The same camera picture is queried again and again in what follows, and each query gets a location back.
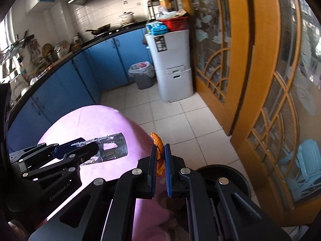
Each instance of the pink table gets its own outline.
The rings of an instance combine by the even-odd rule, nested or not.
[[[82,186],[68,198],[53,216],[67,202],[96,178],[106,181],[119,178],[124,172],[137,167],[137,161],[150,155],[153,144],[136,123],[125,118],[113,108],[95,105],[77,109],[60,118],[53,124],[39,143],[60,145],[79,137],[89,140],[122,132],[128,146],[128,155],[119,159],[80,166]],[[152,200],[138,199],[136,201],[133,240],[162,241],[168,235],[159,225],[170,218],[170,212],[158,203],[159,194],[166,191],[165,177],[157,178],[156,194]]]

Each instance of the trash bag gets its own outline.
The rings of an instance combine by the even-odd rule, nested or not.
[[[128,70],[128,76],[133,77],[135,74],[145,74],[148,77],[154,77],[154,66],[150,62],[139,62],[133,64]]]

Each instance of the wok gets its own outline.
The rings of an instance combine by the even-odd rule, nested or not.
[[[107,32],[110,28],[110,24],[107,24],[107,25],[104,25],[102,27],[99,27],[98,29],[96,30],[86,30],[86,32],[91,32],[93,35],[99,35],[99,34],[102,34],[104,32]]]

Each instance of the pot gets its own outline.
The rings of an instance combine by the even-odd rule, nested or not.
[[[133,16],[133,12],[124,12],[122,15],[119,16],[119,23],[120,25],[125,25],[129,23],[135,22],[135,18]]]
[[[85,32],[91,32],[92,35],[96,36],[96,35],[102,34],[104,32],[107,32],[109,30],[109,28],[110,28],[110,24],[107,24],[102,27],[99,27],[96,30],[86,30]]]

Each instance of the cabinet handle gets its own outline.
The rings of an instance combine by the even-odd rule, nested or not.
[[[41,111],[38,108],[38,106],[36,104],[34,104],[33,102],[31,103],[31,106],[33,107],[33,109],[39,114],[39,116],[41,116]]]
[[[36,100],[38,101],[38,103],[40,103],[40,104],[39,104],[39,105],[41,105],[40,107],[41,107],[42,109],[45,109],[45,106],[44,106],[42,100],[39,99],[38,97],[36,97]]]

